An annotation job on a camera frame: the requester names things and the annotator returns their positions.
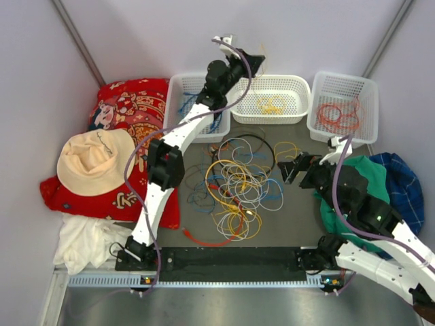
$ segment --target gray table surface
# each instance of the gray table surface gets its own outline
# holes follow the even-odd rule
[[[251,126],[235,128],[232,121],[230,136],[249,132]],[[291,141],[310,153],[325,154],[325,143],[312,141],[304,119],[296,125],[262,126],[266,140],[273,146],[279,141]],[[255,140],[249,142],[256,146]],[[184,156],[185,167],[199,164],[202,147],[191,145]],[[270,157],[264,147],[262,153]],[[366,147],[354,150],[354,155],[368,154]],[[196,212],[186,199],[191,191],[182,183],[179,187],[181,226],[198,239],[221,242],[211,217]],[[285,202],[280,211],[259,210],[263,220],[260,233],[251,240],[234,242],[230,246],[315,246],[325,230],[319,214],[319,200],[313,190],[300,189],[297,183],[284,188]],[[197,247],[181,229],[158,231],[162,247]],[[420,325],[412,308],[397,295],[380,285],[357,276],[340,297],[324,297],[320,290],[310,289],[157,289],[142,300],[119,293],[92,308],[83,318],[71,318],[66,302],[80,313],[111,289],[69,288],[60,316],[59,326],[88,325]]]

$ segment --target white wall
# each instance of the white wall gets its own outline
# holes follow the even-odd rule
[[[63,0],[106,82],[205,71],[210,42],[266,48],[266,73],[361,75],[402,0]]]
[[[97,84],[48,0],[0,11],[0,324],[36,325],[50,284],[61,216],[39,182],[83,131]]]
[[[416,1],[378,64],[380,122],[376,152],[399,154],[425,195],[421,238],[435,250],[435,1]]]

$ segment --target blue cloth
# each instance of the blue cloth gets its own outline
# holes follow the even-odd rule
[[[385,186],[390,205],[401,214],[414,234],[418,235],[424,223],[424,200],[417,175],[395,153],[382,153],[369,158],[387,169]]]

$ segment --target white plastic basket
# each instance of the white plastic basket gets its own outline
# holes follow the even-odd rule
[[[236,101],[246,86],[247,79],[241,79],[228,93],[228,102]],[[252,80],[246,97],[231,112],[241,124],[297,124],[308,112],[309,98],[310,87],[301,77],[262,75]],[[268,112],[266,103],[279,111]]]
[[[372,144],[378,138],[379,122],[379,91],[377,84],[371,79],[329,73],[320,71],[316,74],[313,83],[310,109],[307,118],[307,127],[310,130],[310,137],[315,141],[327,142],[334,135],[345,136],[346,130],[331,128],[330,125],[322,124],[319,121],[318,110],[323,104],[333,107],[341,107],[346,103],[359,101],[359,109],[356,111],[358,117],[358,129],[354,131],[352,140],[353,147],[363,144]],[[327,118],[336,121],[340,112],[331,109],[327,112]]]
[[[195,102],[194,99],[189,101],[189,103],[184,106],[183,111],[179,113],[183,104],[192,97],[184,93],[198,94],[204,87],[205,75],[206,73],[181,74],[171,78],[166,109],[164,111],[163,128],[175,126],[189,112]],[[224,136],[230,132],[230,123],[230,110],[224,111],[219,126],[213,132],[208,133],[211,126],[208,125],[195,138],[193,143],[219,143]]]

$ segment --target red pillow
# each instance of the red pillow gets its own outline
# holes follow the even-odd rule
[[[146,135],[163,127],[168,82],[167,79],[136,79],[103,86],[98,93],[98,103],[90,114],[88,129],[124,128],[137,145]],[[149,142],[138,151],[135,167],[128,178],[142,198],[145,198],[147,191],[146,156]],[[48,208],[74,215],[137,221],[142,209],[125,184],[93,197],[71,193],[57,177],[45,180],[39,188]],[[171,229],[179,227],[177,190],[168,199],[160,226]]]

